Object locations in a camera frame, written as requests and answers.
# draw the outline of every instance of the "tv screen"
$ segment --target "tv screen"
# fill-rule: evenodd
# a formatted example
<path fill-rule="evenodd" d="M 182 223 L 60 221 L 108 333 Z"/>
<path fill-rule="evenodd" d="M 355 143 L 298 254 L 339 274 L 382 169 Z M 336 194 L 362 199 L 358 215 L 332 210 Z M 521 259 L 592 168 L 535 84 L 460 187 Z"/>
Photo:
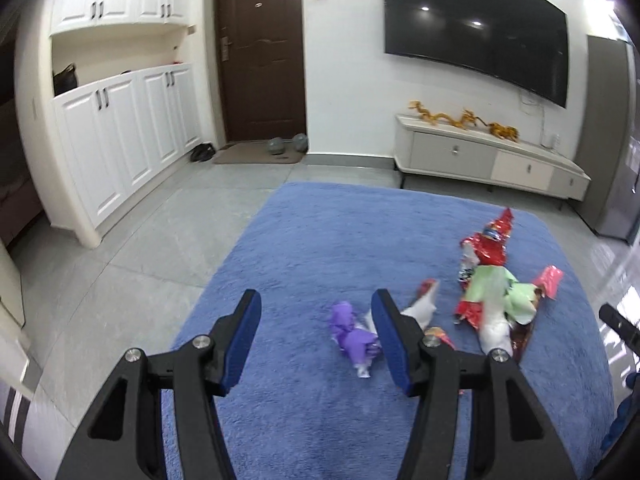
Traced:
<path fill-rule="evenodd" d="M 385 51 L 498 77 L 566 106 L 566 15 L 546 0 L 385 0 Z"/>

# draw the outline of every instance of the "gray refrigerator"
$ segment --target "gray refrigerator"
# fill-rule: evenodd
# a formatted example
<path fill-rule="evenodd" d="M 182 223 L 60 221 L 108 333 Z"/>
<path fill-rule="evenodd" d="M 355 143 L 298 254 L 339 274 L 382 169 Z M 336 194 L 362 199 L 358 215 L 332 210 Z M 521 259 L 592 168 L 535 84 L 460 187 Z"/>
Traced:
<path fill-rule="evenodd" d="M 588 36 L 587 100 L 575 163 L 591 177 L 572 206 L 595 233 L 632 243 L 640 222 L 640 57 Z"/>

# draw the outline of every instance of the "gray tile floor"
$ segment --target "gray tile floor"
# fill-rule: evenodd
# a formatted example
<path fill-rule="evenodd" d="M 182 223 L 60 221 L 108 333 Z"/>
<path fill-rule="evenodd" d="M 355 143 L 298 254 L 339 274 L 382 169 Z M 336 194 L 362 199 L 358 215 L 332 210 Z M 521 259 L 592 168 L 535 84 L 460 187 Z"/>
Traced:
<path fill-rule="evenodd" d="M 391 170 L 340 166 L 190 164 L 138 204 L 96 250 L 43 219 L 12 251 L 23 278 L 26 326 L 44 373 L 31 405 L 24 456 L 53 479 L 75 427 L 122 353 L 164 351 L 253 215 L 287 181 L 398 187 Z M 439 178 L 409 176 L 406 188 L 531 211 L 562 245 L 594 310 L 621 304 L 640 320 L 640 258 L 595 237 L 567 206 L 549 198 Z M 636 366 L 615 334 L 602 330 L 614 384 Z"/>

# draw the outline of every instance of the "golden dragon figurine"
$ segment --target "golden dragon figurine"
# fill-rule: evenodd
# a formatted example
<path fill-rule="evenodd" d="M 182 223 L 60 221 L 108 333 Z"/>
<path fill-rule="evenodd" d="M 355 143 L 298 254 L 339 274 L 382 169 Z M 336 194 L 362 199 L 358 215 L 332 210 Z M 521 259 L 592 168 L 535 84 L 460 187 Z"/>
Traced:
<path fill-rule="evenodd" d="M 455 126 L 456 128 L 461 128 L 466 130 L 466 124 L 473 124 L 473 126 L 478 126 L 478 121 L 484 124 L 485 127 L 489 129 L 489 133 L 494 137 L 498 137 L 500 139 L 512 140 L 513 142 L 518 142 L 518 131 L 516 128 L 512 126 L 502 126 L 498 123 L 485 123 L 480 117 L 478 117 L 471 110 L 467 110 L 466 108 L 462 111 L 462 117 L 457 121 L 447 114 L 432 114 L 427 108 L 422 106 L 420 101 L 410 101 L 409 109 L 416 110 L 420 114 L 420 118 L 423 121 L 427 121 L 431 124 L 436 124 L 438 120 L 444 119 L 451 126 Z"/>

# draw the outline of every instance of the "tv stand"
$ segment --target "tv stand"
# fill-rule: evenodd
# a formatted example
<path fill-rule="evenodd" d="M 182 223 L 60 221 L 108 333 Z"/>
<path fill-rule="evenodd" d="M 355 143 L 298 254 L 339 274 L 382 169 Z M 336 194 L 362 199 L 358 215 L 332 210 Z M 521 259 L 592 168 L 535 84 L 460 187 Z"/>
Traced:
<path fill-rule="evenodd" d="M 499 139 L 398 115 L 394 160 L 402 172 L 444 176 L 583 200 L 591 179 L 559 153 L 528 142 Z"/>

